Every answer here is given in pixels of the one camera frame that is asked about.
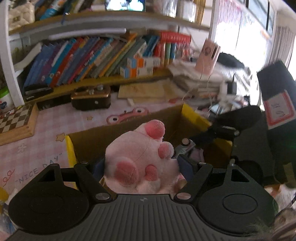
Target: stuffed animal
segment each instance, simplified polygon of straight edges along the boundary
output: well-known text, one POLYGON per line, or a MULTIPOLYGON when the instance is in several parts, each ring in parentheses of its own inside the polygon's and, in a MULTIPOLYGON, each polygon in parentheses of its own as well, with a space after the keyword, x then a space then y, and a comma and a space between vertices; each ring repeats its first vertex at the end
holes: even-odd
POLYGON ((184 186, 165 126, 151 120, 115 139, 105 154, 105 183, 120 194, 171 194, 184 186))

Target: screen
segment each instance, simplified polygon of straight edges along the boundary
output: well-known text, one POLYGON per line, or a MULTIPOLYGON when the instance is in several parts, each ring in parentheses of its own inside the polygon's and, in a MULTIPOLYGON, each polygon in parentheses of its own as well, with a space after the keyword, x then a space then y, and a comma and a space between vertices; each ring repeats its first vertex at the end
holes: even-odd
POLYGON ((145 0, 106 0, 106 9, 113 11, 144 11, 145 0))

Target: pink paw pad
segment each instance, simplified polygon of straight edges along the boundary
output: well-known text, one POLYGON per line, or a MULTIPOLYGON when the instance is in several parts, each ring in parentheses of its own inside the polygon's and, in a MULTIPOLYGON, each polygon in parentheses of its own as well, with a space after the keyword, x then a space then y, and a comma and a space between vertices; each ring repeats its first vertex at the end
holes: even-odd
POLYGON ((159 120, 151 120, 146 123, 145 130, 153 139, 160 139, 165 134, 165 125, 159 120))
POLYGON ((158 155, 161 159, 164 159, 170 155, 170 148, 168 144, 162 143, 158 148, 158 155))
POLYGON ((147 181, 156 181, 158 179, 157 169, 153 165, 148 165, 145 168, 145 180, 147 181))
POLYGON ((134 184, 138 180, 138 176, 138 171, 132 163, 128 161, 117 163, 114 177, 123 186, 134 184))

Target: purple book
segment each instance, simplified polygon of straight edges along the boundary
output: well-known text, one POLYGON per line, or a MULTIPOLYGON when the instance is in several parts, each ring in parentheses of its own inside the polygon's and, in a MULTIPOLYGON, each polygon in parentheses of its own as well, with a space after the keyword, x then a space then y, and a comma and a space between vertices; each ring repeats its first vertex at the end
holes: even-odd
POLYGON ((59 52, 60 48, 62 47, 61 44, 55 44, 55 48, 52 52, 52 55, 48 59, 47 63, 44 65, 43 69, 40 72, 40 75, 38 77, 38 80, 36 81, 37 84, 44 84, 45 79, 48 76, 50 70, 52 69, 52 62, 54 61, 55 56, 59 52))

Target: ridged gray panel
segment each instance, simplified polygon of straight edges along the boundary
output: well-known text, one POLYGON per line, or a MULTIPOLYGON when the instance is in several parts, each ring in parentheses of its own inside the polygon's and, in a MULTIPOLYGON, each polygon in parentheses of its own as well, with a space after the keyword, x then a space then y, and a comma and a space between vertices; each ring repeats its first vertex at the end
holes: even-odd
POLYGON ((204 224, 190 205, 169 195, 118 195, 97 204, 76 227, 53 235, 16 231, 7 241, 243 241, 204 224))

